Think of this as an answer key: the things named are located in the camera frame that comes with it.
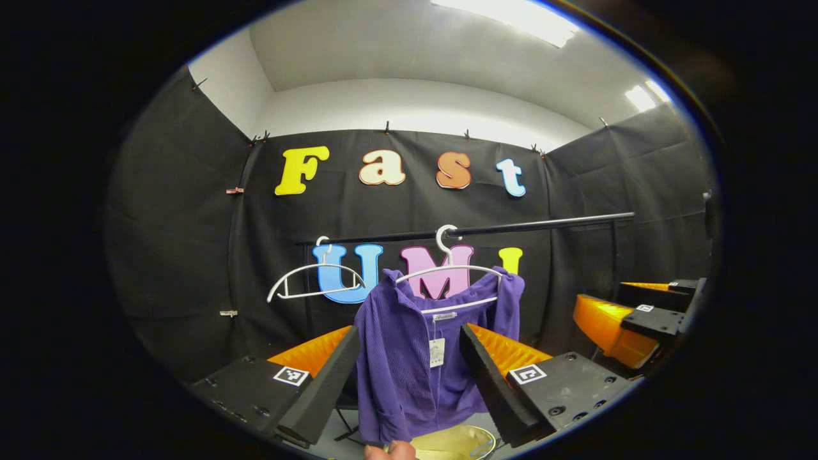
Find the finger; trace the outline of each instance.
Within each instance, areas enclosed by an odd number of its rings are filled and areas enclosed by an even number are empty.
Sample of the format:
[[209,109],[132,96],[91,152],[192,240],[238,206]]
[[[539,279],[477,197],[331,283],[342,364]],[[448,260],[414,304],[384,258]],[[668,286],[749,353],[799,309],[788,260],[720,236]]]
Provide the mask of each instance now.
[[388,453],[374,445],[367,445],[363,449],[363,457],[365,460],[390,460]]
[[392,441],[389,456],[393,460],[415,460],[415,448],[406,441]]

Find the metal clip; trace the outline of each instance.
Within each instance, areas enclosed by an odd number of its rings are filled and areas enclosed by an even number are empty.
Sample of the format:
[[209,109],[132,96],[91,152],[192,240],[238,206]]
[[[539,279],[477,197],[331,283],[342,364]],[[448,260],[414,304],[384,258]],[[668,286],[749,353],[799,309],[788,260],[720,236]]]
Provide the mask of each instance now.
[[200,81],[199,83],[197,83],[197,84],[193,85],[193,91],[195,91],[196,89],[198,89],[198,88],[199,88],[199,86],[200,86],[202,83],[206,82],[206,81],[207,81],[207,79],[204,79],[204,80]]

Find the ceiling light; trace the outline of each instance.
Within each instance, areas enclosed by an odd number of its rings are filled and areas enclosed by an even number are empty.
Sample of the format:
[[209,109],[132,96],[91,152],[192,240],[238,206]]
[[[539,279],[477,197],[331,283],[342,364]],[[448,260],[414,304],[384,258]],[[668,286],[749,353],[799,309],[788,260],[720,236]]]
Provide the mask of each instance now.
[[656,82],[654,82],[653,80],[648,80],[645,82],[645,84],[648,86],[648,88],[650,88],[653,92],[656,93],[656,96],[658,96],[659,99],[662,100],[662,102],[670,102],[670,96],[668,96],[667,93],[664,92],[662,87],[659,86]]
[[636,106],[640,112],[656,107],[656,102],[650,98],[650,95],[644,88],[636,85],[631,91],[625,93],[625,97]]
[[545,6],[529,0],[431,0],[442,7],[457,8],[498,20],[540,40],[563,47],[579,28]]

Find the yellow bucket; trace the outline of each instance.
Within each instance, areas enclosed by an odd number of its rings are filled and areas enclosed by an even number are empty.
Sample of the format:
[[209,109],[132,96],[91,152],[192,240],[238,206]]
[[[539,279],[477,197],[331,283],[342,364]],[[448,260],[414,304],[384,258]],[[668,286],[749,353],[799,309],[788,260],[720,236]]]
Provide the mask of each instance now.
[[418,460],[480,460],[496,443],[494,435],[483,428],[458,425],[418,436],[410,444]]

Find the purple jacket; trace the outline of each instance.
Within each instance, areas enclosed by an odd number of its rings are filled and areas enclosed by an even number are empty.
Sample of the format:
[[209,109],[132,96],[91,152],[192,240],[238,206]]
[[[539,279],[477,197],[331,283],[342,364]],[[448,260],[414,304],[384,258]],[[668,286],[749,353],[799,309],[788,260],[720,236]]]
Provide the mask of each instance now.
[[[361,337],[358,355],[358,424],[366,441],[411,441],[462,423],[473,413],[485,413],[483,398],[461,356],[460,327],[471,322],[517,340],[519,299],[525,282],[494,267],[503,278],[486,273],[471,287],[448,299],[417,297],[403,276],[385,269],[386,278],[367,296],[355,316]],[[440,313],[421,313],[497,296],[497,302]],[[435,314],[457,313],[439,319]],[[429,365],[429,341],[446,339],[443,365]]]

